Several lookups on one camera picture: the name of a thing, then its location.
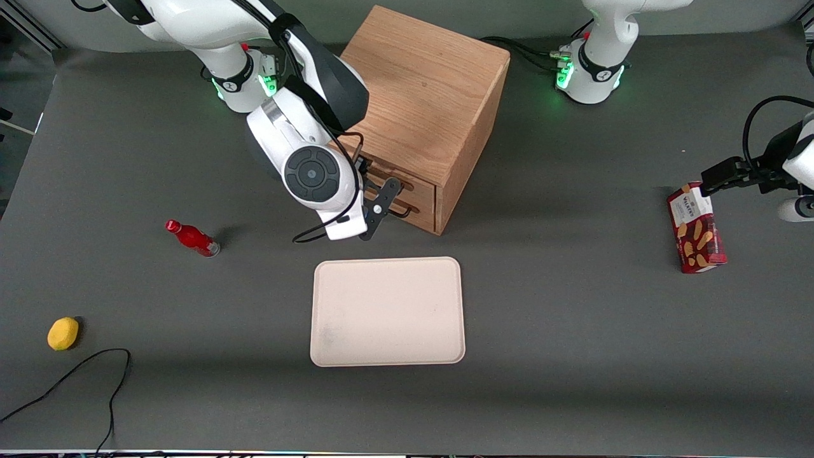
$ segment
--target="red box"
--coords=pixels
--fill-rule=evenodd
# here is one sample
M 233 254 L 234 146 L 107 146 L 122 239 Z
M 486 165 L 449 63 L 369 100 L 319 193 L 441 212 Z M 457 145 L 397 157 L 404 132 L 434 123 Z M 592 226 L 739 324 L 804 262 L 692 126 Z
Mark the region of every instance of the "red box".
M 667 198 L 681 271 L 700 274 L 726 264 L 726 253 L 712 213 L 712 201 L 701 195 L 701 182 L 684 185 Z

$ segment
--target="wooden drawer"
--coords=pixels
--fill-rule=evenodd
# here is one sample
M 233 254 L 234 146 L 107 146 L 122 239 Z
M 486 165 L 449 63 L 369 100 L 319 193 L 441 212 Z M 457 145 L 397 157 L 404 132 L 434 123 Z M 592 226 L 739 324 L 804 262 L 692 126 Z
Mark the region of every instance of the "wooden drawer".
M 492 133 L 509 52 L 375 6 L 342 59 L 370 92 L 351 129 L 377 163 L 370 176 L 408 183 L 393 208 L 413 207 L 406 221 L 440 236 Z
M 382 186 L 384 180 L 390 177 L 398 178 L 404 184 L 404 189 L 391 208 L 398 213 L 404 213 L 409 208 L 410 214 L 405 218 L 406 222 L 421 227 L 425 231 L 435 231 L 435 186 L 374 160 L 368 170 L 367 178 L 376 186 Z M 368 191 L 365 197 L 372 199 L 375 194 Z

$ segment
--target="red bottle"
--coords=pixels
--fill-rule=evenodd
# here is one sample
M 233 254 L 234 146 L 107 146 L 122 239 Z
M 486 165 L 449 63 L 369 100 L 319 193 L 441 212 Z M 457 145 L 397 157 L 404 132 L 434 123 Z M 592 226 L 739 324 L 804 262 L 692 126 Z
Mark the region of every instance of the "red bottle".
M 211 258 L 221 251 L 221 246 L 212 237 L 199 231 L 197 227 L 184 225 L 174 219 L 166 224 L 167 231 L 172 232 L 184 246 L 198 252 L 201 256 Z

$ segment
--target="wall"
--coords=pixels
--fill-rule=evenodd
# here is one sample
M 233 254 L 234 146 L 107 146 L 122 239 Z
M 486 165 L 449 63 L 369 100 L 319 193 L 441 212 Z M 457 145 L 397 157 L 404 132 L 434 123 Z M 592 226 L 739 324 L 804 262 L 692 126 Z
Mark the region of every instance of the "wall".
M 110 11 L 84 13 L 68 0 L 16 0 L 70 47 L 155 51 L 152 42 Z M 85 6 L 100 0 L 78 0 Z M 324 42 L 346 42 L 378 3 L 470 36 L 567 35 L 590 19 L 577 0 L 278 0 Z M 746 32 L 790 20 L 805 0 L 695 0 L 684 9 L 639 16 L 647 35 Z

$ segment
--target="beige tray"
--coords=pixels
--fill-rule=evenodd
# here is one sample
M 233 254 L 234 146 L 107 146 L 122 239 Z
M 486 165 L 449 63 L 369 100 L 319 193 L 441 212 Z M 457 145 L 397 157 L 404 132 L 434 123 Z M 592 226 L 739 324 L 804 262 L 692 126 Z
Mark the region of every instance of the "beige tray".
M 324 368 L 452 364 L 466 351 L 453 258 L 326 261 L 313 276 L 311 360 Z

